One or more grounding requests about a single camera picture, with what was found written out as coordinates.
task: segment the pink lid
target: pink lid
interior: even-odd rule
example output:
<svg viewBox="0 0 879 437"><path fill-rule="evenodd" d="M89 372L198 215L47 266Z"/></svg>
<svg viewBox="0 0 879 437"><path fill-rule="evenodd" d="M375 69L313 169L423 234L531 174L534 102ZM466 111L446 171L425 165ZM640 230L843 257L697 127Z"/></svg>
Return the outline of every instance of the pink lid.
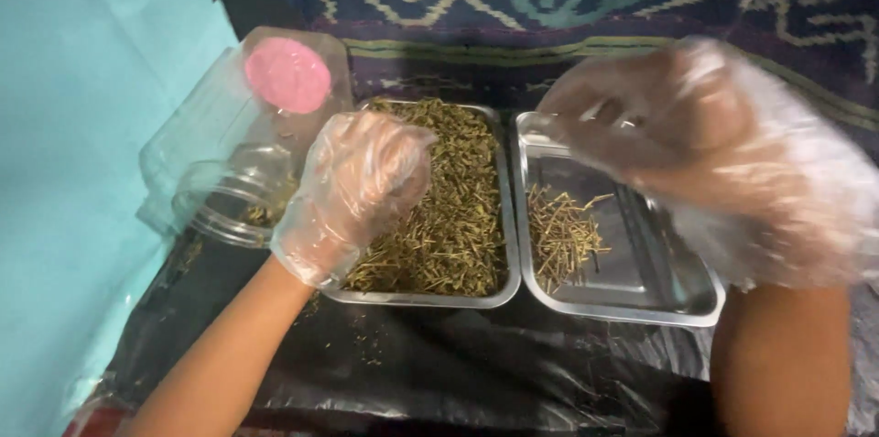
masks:
<svg viewBox="0 0 879 437"><path fill-rule="evenodd" d="M264 38L244 63L247 81L279 109L305 114L330 93L330 70L312 49L290 38Z"/></svg>

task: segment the tray rim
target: tray rim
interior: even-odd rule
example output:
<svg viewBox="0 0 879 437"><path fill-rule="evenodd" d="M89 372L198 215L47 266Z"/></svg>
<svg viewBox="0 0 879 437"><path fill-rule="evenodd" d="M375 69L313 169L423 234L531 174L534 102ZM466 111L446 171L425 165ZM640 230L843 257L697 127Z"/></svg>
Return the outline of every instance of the tray rim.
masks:
<svg viewBox="0 0 879 437"><path fill-rule="evenodd" d="M519 133L520 119L533 111L515 112L511 116L510 145L512 158L513 200L516 206L516 226L519 236L519 253L522 281L539 302L553 310L569 315L599 318L617 322L651 323L672 325L677 327L712 327L717 324L723 304L726 302L726 290L717 273L705 264L709 280L713 286L716 302L715 308L705 315L683 314L676 312L653 310L649 308L619 307L571 303L559 301L547 295L537 284L534 276L533 257L531 256L531 237L528 231L528 209L525 196L527 155L521 149Z"/></svg>
<svg viewBox="0 0 879 437"><path fill-rule="evenodd" d="M376 98L399 104L417 104L418 101L402 100L393 97L372 97L361 101L355 110L365 109ZM495 164L498 167L498 185L500 191L500 217L501 232L505 241L507 268L509 269L507 282L504 287L492 296L484 298L471 298L468 296L444 296L444 295L415 295L407 293L360 293L345 291L343 289L324 290L322 293L332 300L342 303L357 303L367 305L389 305L397 307L437 307L437 308L498 308L507 303L519 291L522 283L520 265L519 237L516 229L516 216L513 211L512 192L510 184L510 168L506 160L505 130L500 122L500 115L491 107L480 104L454 104L466 109L480 111L486 116L491 132L498 140L498 149L495 151Z"/></svg>

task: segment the blue wall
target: blue wall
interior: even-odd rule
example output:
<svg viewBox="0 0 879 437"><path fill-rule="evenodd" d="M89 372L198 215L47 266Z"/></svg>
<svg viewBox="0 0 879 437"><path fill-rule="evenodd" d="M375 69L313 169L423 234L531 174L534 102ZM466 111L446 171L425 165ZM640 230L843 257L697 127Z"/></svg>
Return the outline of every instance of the blue wall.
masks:
<svg viewBox="0 0 879 437"><path fill-rule="evenodd" d="M216 0L0 0L0 435L58 435L167 244L137 154L236 42Z"/></svg>

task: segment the plastic glove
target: plastic glove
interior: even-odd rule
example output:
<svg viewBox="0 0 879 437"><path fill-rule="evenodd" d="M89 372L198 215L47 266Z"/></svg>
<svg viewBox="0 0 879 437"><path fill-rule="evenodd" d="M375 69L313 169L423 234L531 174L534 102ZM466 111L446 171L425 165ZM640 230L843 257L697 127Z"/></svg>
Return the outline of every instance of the plastic glove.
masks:
<svg viewBox="0 0 879 437"><path fill-rule="evenodd" d="M336 286L427 192L436 137L389 114L337 114L317 135L271 251L306 284Z"/></svg>
<svg viewBox="0 0 879 437"><path fill-rule="evenodd" d="M863 152L728 46L687 39L587 60L538 107L546 135L654 197L744 288L874 277L879 175Z"/></svg>

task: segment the stainless steel tray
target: stainless steel tray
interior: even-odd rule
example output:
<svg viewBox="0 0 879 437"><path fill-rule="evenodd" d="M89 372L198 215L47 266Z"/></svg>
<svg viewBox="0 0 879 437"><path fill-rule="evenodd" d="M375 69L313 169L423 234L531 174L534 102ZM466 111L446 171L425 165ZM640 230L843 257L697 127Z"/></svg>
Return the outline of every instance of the stainless steel tray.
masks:
<svg viewBox="0 0 879 437"><path fill-rule="evenodd" d="M522 276L531 293L556 311L608 320L708 327L726 294L717 274L687 249L667 213L626 186L571 158L570 150L536 134L536 116L512 120L511 144ZM612 250L582 263L548 295L537 284L528 232L526 192L537 184L581 203L611 193L592 215Z"/></svg>
<svg viewBox="0 0 879 437"><path fill-rule="evenodd" d="M412 101L388 100L399 104L416 104ZM507 280L504 286L496 294L484 298L443 295L407 295L400 293L358 293L341 289L324 291L326 296L344 303L368 303L414 307L495 308L510 301L510 299L516 294L521 283L522 273L519 265L519 242L516 236L515 218L512 211L510 175L504 151L504 128L501 126L500 117L494 109L481 105L457 105L479 113L485 122L491 127L491 132L494 133L495 139L498 140L498 150L495 153L495 162L498 164L501 231L504 234L504 241L506 241L506 263L509 267L509 273L507 274ZM358 106L358 109L366 109L368 107L369 103L366 101Z"/></svg>

